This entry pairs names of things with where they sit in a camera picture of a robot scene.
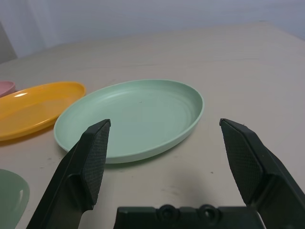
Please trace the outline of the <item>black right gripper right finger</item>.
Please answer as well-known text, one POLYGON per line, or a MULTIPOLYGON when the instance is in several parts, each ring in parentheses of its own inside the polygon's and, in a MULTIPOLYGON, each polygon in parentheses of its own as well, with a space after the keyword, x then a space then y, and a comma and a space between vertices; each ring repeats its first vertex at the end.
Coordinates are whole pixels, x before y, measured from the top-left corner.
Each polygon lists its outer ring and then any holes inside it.
POLYGON ((279 158, 247 126, 224 118, 219 125, 244 203, 259 213, 267 229, 303 229, 305 194, 279 158))

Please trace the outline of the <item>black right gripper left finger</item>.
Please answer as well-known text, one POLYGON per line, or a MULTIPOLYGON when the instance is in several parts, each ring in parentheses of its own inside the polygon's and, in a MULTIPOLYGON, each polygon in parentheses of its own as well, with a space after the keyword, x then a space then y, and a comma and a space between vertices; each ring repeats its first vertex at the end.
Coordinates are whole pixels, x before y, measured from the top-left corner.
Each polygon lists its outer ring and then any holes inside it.
POLYGON ((102 120, 81 135, 59 163, 29 229, 76 229, 84 212, 97 203, 111 122, 102 120))

